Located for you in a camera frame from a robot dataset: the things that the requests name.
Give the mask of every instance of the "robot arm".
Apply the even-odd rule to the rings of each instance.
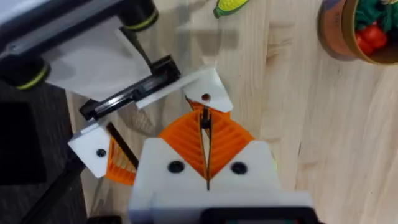
[[[168,87],[182,87],[193,111],[148,138],[138,166],[118,162],[127,156],[120,159],[117,141],[98,125],[69,143],[95,176],[132,185],[128,213],[133,223],[320,223],[308,193],[280,189],[268,144],[230,119],[232,103],[214,68]],[[137,105],[169,91],[164,88]],[[101,147],[103,157],[96,153]]]

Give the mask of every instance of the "dark floor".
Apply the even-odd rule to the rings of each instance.
[[[1,101],[30,104],[47,176],[46,183],[43,184],[0,186],[0,223],[18,224],[49,185],[62,173],[70,155],[67,142],[72,136],[72,131],[65,92],[59,88],[43,84],[30,92],[20,92],[0,83]],[[12,172],[12,169],[1,172]],[[69,191],[61,197],[59,203],[49,211],[48,218],[43,223],[85,222],[85,202],[80,179],[77,179]]]

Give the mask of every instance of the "black carpet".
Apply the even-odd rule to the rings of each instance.
[[[43,84],[32,91],[21,92],[0,83],[0,103],[3,102],[20,102],[21,105],[29,105],[32,115],[31,119],[25,115],[0,116],[0,122],[3,124],[0,126],[3,133],[0,134],[0,152],[7,152],[0,153],[0,156],[3,155],[0,158],[0,161],[3,160],[0,178],[3,177],[4,180],[9,179],[10,181],[19,180],[18,184],[10,185],[9,182],[3,181],[0,185],[0,223],[18,224],[41,198],[49,185],[62,173],[71,154],[67,142],[72,136],[72,131],[65,92],[57,87]],[[7,106],[4,105],[0,110],[7,110]],[[5,128],[13,121],[18,128],[14,130]],[[25,127],[24,124],[28,125],[29,121],[34,123],[33,131],[36,132],[37,137],[31,136],[29,129]],[[15,144],[10,144],[11,141],[9,137],[6,141],[4,132],[7,130],[15,132],[18,129],[23,129],[17,138],[17,141],[21,142],[14,141]],[[32,150],[38,149],[41,154],[30,153],[25,148],[26,145],[30,146]],[[14,151],[9,151],[12,146],[16,146],[15,149],[12,149]],[[16,154],[19,154],[19,159],[13,157]],[[20,170],[16,171],[16,168],[20,169],[21,166],[22,170],[25,169],[28,174]],[[32,182],[41,182],[41,184],[26,184]],[[53,209],[49,210],[49,215],[44,223],[86,223],[85,202],[80,179],[72,184],[68,192],[60,196],[60,201]]]

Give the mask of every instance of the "orange triangular mesh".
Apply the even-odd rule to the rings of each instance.
[[[206,160],[201,140],[200,113],[201,111],[195,110],[174,121],[159,134],[159,137],[206,179]]]
[[[136,178],[136,168],[113,137],[109,145],[105,177],[126,185],[133,185]]]
[[[211,114],[209,180],[254,138],[224,114]]]

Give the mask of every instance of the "wooden surface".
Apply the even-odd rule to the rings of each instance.
[[[285,190],[308,190],[325,223],[398,223],[396,67],[331,58],[317,37],[321,0],[252,0],[219,20],[215,1],[156,3],[159,22],[139,35],[151,59],[172,54],[183,73],[215,64],[232,118],[270,144]],[[82,101],[69,102],[80,128]],[[139,153],[145,137],[134,129],[155,133],[187,111],[176,92],[148,117],[129,106],[111,118]],[[112,193],[119,212],[124,190]]]

